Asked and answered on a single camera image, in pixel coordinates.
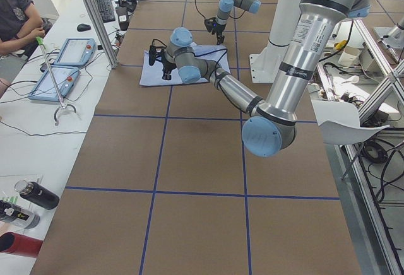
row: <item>white desk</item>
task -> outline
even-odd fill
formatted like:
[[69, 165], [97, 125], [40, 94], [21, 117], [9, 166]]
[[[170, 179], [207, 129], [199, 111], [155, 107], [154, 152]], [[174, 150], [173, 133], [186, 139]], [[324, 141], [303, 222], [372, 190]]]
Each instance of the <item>white desk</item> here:
[[[86, 32], [77, 32], [79, 23], [92, 26], [82, 0], [72, 0], [65, 12], [56, 21], [50, 32], [44, 39], [47, 52], [55, 48], [61, 48], [68, 37], [92, 37], [97, 45], [100, 44], [94, 29]], [[106, 23], [107, 33], [119, 28], [118, 20]], [[32, 58], [41, 55], [37, 49]], [[43, 58], [29, 62], [19, 73], [14, 81], [27, 79], [38, 80], [42, 73], [39, 66]], [[53, 133], [69, 131], [87, 131], [93, 117], [94, 108], [98, 103], [102, 90], [109, 75], [109, 63], [102, 54], [87, 70], [93, 75], [93, 80], [88, 89], [77, 102], [72, 104], [77, 109], [77, 114], [72, 112], [59, 112], [59, 126], [54, 125], [53, 114], [58, 104], [33, 103], [27, 98], [16, 102], [1, 103], [0, 116], [2, 121], [23, 129], [29, 133]], [[76, 82], [68, 98], [75, 99], [85, 88], [89, 75], [81, 70], [80, 78]], [[20, 93], [28, 93], [33, 84], [17, 84], [15, 86]], [[8, 90], [0, 102], [6, 102], [20, 98], [12, 90]], [[36, 174], [42, 176], [41, 184], [54, 191], [59, 196], [62, 194], [74, 161], [80, 150], [85, 134], [65, 134], [47, 137], [27, 136], [22, 132], [8, 128], [0, 124], [0, 176]], [[31, 230], [25, 230], [24, 234], [44, 239], [54, 215], [54, 210], [48, 211], [33, 206], [40, 217], [39, 225]], [[29, 274], [35, 259], [20, 257], [17, 255], [0, 254], [2, 275]]]

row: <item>computer mouse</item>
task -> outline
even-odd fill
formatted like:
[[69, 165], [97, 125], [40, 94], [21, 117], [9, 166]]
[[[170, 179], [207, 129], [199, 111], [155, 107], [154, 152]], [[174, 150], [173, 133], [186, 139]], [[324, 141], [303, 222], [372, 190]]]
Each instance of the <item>computer mouse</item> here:
[[87, 24], [79, 24], [77, 26], [77, 31], [79, 31], [79, 32], [87, 31], [87, 30], [90, 30], [90, 29], [91, 29], [91, 26], [87, 25]]

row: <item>bottle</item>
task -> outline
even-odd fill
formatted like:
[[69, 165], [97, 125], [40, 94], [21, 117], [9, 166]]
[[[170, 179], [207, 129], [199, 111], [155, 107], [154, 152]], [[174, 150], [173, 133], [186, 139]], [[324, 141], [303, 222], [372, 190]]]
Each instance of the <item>bottle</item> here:
[[16, 204], [0, 201], [0, 221], [31, 229], [39, 223], [39, 216]]
[[57, 195], [36, 182], [20, 180], [15, 184], [14, 189], [20, 193], [22, 198], [33, 202], [46, 210], [51, 210], [59, 204], [59, 197]]

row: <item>person's arm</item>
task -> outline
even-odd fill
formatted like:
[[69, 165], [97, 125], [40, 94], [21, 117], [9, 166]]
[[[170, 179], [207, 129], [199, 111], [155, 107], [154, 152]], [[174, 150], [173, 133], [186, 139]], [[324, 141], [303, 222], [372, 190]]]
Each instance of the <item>person's arm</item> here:
[[25, 15], [28, 17], [28, 21], [24, 23], [20, 31], [17, 33], [17, 38], [23, 38], [30, 34], [30, 32], [35, 28], [40, 28], [42, 26], [42, 18], [40, 17], [38, 10], [32, 3], [24, 12]]
[[36, 37], [44, 37], [44, 36], [45, 36], [44, 29], [40, 27], [40, 28], [34, 28], [28, 35], [18, 40], [8, 40], [6, 42], [0, 40], [0, 55], [4, 56], [11, 52], [17, 51], [18, 49], [21, 49], [26, 45], [28, 45], [30, 42], [33, 42], [36, 39]]

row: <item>gray t-shirt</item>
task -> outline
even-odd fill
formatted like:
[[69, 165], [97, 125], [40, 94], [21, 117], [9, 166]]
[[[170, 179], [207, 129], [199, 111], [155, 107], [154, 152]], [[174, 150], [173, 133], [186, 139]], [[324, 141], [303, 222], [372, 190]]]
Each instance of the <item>gray t-shirt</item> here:
[[25, 10], [31, 0], [0, 0], [0, 38], [11, 40], [28, 20]]

